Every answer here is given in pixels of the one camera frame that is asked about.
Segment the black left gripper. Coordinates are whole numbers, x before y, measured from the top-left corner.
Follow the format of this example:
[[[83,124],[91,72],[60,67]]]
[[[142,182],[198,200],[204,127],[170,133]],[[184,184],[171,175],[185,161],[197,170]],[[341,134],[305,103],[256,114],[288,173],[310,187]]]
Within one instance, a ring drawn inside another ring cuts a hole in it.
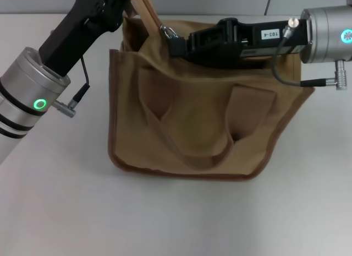
[[[131,0],[75,0],[39,48],[42,63],[60,76],[67,75],[102,34],[118,30],[122,16],[135,16]]]

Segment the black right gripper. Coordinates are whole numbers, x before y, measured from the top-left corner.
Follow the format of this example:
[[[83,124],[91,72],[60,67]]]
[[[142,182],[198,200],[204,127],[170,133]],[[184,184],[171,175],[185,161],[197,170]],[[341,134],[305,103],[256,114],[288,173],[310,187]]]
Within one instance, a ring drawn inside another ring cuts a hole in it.
[[[246,24],[225,18],[188,40],[169,39],[169,55],[211,68],[239,68],[246,58],[273,56],[287,29],[287,20]]]

